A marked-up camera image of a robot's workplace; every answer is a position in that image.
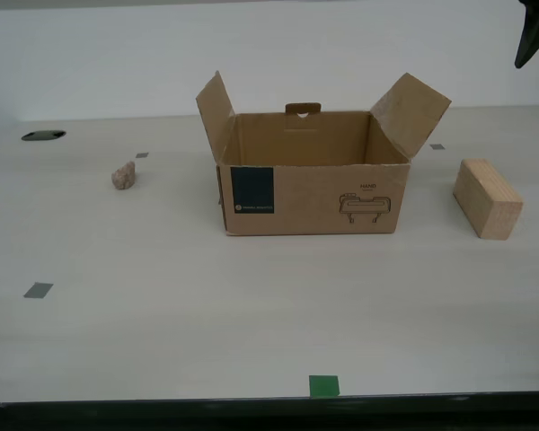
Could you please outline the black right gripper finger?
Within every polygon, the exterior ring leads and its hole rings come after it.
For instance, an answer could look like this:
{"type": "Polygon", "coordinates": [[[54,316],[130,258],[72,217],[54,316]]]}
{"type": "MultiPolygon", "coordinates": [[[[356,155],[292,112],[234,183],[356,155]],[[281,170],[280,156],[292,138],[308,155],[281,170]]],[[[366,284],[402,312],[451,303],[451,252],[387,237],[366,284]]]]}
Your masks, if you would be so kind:
{"type": "Polygon", "coordinates": [[[520,0],[525,7],[524,27],[514,65],[522,68],[539,50],[539,0],[520,0]]]}

